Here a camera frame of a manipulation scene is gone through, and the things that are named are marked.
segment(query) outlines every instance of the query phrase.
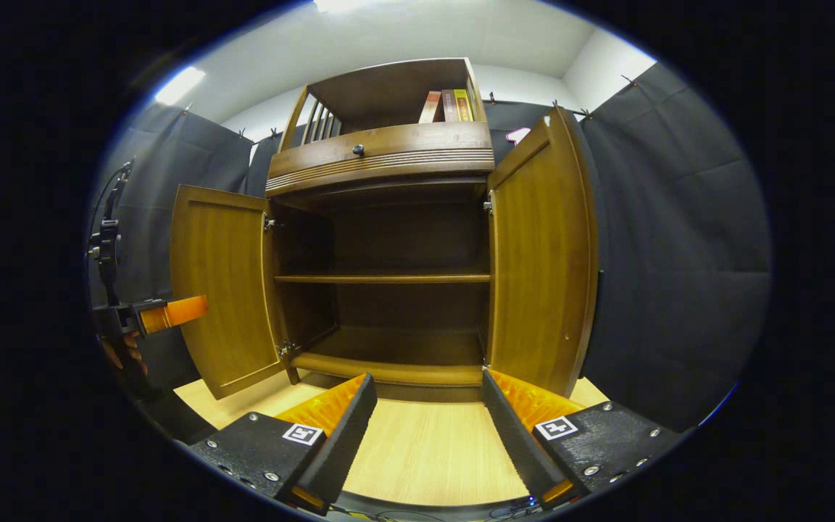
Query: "cabinet door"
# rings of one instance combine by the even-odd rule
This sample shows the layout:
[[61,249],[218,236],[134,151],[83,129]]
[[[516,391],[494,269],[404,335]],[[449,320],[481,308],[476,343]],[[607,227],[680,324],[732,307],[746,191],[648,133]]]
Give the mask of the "cabinet door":
[[215,399],[283,367],[274,342],[282,336],[272,320],[278,317],[271,298],[272,234],[264,231],[264,215],[271,217],[266,199],[188,186],[176,194],[173,295],[208,297],[208,313],[181,328]]
[[497,165],[491,195],[494,370],[569,397],[589,346],[597,230],[565,109],[551,109]]

